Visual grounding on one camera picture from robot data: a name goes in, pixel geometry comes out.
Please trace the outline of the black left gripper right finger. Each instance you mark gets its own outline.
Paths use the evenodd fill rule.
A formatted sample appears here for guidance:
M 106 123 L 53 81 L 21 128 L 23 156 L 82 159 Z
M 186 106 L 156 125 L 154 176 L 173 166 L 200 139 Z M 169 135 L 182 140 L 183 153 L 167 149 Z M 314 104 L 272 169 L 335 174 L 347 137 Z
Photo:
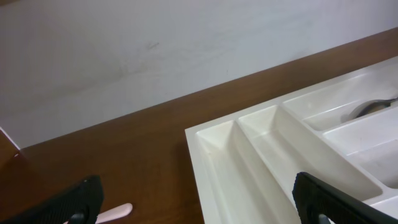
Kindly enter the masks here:
M 397 224 L 397 219 L 376 210 L 307 172 L 296 175 L 292 191 L 303 224 Z

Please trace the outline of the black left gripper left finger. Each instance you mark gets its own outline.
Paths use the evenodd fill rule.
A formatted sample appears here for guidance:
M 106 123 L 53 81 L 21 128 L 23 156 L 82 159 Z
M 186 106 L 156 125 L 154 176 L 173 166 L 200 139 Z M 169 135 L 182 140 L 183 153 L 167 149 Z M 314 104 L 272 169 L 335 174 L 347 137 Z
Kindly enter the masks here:
M 1 224 L 95 224 L 103 200 L 101 178 L 91 175 Z

